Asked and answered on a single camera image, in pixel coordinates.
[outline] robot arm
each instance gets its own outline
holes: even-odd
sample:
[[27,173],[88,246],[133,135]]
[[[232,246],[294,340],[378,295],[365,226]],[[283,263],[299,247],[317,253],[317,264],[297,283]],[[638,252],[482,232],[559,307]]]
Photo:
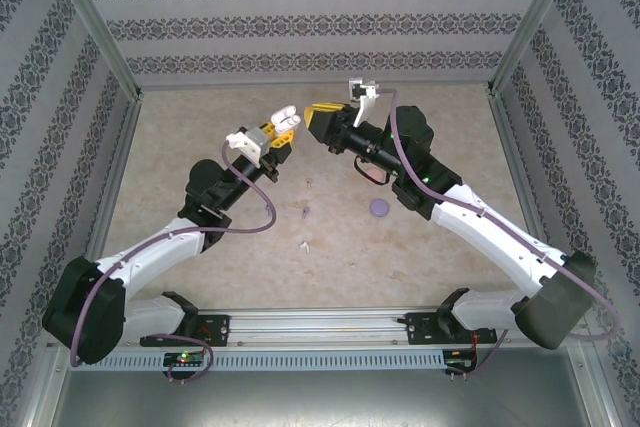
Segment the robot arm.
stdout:
[[[233,162],[233,167],[252,182],[263,175],[276,182],[277,167],[291,153],[294,131],[300,121],[295,115],[295,107],[289,106],[276,112],[271,122],[262,127],[241,128],[229,135],[229,146],[242,154]],[[86,363],[98,362],[121,341],[137,341],[154,333],[192,337],[195,307],[182,297],[165,293],[163,297],[148,301],[131,299],[144,285],[174,265],[200,255],[217,243],[223,232],[197,229],[228,228],[231,219],[224,211],[248,189],[243,180],[217,162],[205,159],[196,163],[189,173],[184,207],[163,229],[116,255],[95,262],[84,257],[69,262],[43,316],[44,328],[71,347],[88,293],[116,263],[133,255],[97,290],[80,337],[80,359]],[[175,231],[183,233],[172,235]]]
[[[375,87],[351,82],[352,100],[360,100],[361,108],[370,107],[376,95],[371,89]],[[348,104],[315,104],[305,111],[304,117],[311,134],[328,145],[329,152],[355,153],[354,166],[365,176],[358,161],[384,170],[387,182],[394,178],[392,190],[402,205],[458,234],[495,262],[518,287],[509,292],[455,291],[438,309],[439,327],[449,336],[455,337],[456,332],[465,329],[517,328],[538,345],[555,349],[591,306],[591,296],[546,261],[563,265],[589,285],[594,283],[593,261],[580,252],[569,257],[545,245],[484,203],[471,187],[463,184],[459,175],[431,155],[433,130],[417,107],[397,109],[400,143],[416,174],[431,190],[475,205],[480,214],[430,197],[416,186],[400,161],[389,119],[381,129]],[[542,258],[505,233],[490,217],[510,226],[521,240],[542,252]]]

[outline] patterned wallpaper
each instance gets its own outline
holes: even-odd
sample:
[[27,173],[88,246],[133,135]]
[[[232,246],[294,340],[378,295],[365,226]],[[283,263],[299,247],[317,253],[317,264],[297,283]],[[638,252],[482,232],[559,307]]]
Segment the patterned wallpaper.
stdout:
[[623,425],[640,425],[639,28],[638,0],[554,0],[501,93],[548,237],[596,259],[621,314],[596,347]]
[[489,80],[531,0],[95,0],[143,87]]
[[0,426],[9,426],[61,268],[87,249],[129,100],[70,0],[0,0],[0,58]]

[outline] enclosure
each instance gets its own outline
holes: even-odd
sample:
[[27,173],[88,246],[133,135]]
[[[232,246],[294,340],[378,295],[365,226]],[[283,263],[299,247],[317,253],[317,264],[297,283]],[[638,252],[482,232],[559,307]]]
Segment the enclosure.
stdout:
[[[0,2],[1,425],[640,425],[640,0]],[[136,297],[237,319],[217,371],[168,385],[162,349],[124,343],[72,369],[41,326],[64,266],[157,232],[228,134],[349,102],[353,77],[417,106],[433,154],[498,212],[592,256],[615,337],[550,353],[512,333],[482,376],[449,382],[420,357],[442,346],[412,348],[394,319],[512,281],[300,127],[278,182],[260,181],[274,228],[225,235]],[[228,215],[269,219],[253,193]],[[594,307],[579,328],[611,325]]]

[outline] speckled tabletop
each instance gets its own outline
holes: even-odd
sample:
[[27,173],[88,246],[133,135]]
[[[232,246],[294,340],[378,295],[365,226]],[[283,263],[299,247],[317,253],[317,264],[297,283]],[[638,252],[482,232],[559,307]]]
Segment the speckled tabletop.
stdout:
[[[402,85],[400,103],[419,106],[435,131],[433,154],[490,205],[523,226],[511,176],[481,85]],[[268,120],[285,105],[345,102],[346,83],[297,87],[150,92],[145,95],[105,254],[153,234],[182,207],[191,166],[221,162],[227,134]],[[384,96],[371,122],[384,125]],[[455,234],[407,211],[391,186],[352,167],[353,155],[329,154],[301,127],[279,181],[259,181],[278,222],[257,235],[227,234],[205,254],[148,284],[138,298],[173,290],[200,308],[393,307],[437,305],[453,290],[508,288],[508,277]],[[311,178],[312,188],[306,179]],[[383,218],[374,198],[389,202]],[[302,209],[310,213],[302,219]],[[228,215],[234,227],[267,222],[252,192]],[[299,245],[307,241],[309,254]]]

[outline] purple disc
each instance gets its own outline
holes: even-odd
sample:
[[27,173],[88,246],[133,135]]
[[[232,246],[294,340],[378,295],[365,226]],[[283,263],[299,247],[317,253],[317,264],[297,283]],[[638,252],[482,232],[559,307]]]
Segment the purple disc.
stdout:
[[389,213],[389,202],[384,199],[373,199],[369,204],[369,210],[376,217],[384,217]]

